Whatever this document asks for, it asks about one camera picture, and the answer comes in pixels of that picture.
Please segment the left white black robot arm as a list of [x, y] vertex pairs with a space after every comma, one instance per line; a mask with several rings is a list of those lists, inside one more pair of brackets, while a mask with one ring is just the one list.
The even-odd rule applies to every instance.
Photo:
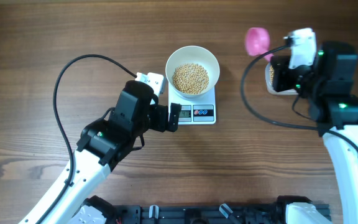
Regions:
[[112, 172], [148, 129], [178, 129], [181, 105], [158, 104], [149, 85], [128, 81], [117, 105], [81, 132], [77, 149], [58, 179], [48, 189], [23, 223], [68, 223], [85, 198]]

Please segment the pink plastic measuring scoop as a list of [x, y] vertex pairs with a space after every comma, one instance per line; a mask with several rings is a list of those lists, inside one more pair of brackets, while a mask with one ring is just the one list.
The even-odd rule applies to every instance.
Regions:
[[270, 48], [268, 30], [262, 27], [251, 27], [245, 35], [244, 45], [250, 56], [258, 56], [268, 52]]

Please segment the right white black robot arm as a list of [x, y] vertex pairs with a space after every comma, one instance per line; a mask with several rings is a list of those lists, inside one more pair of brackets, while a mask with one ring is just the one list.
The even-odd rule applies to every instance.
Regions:
[[358, 223], [358, 97], [351, 93], [358, 55], [338, 41], [297, 44], [287, 57], [272, 57], [276, 92], [294, 89], [308, 100], [309, 116], [334, 165], [344, 223]]

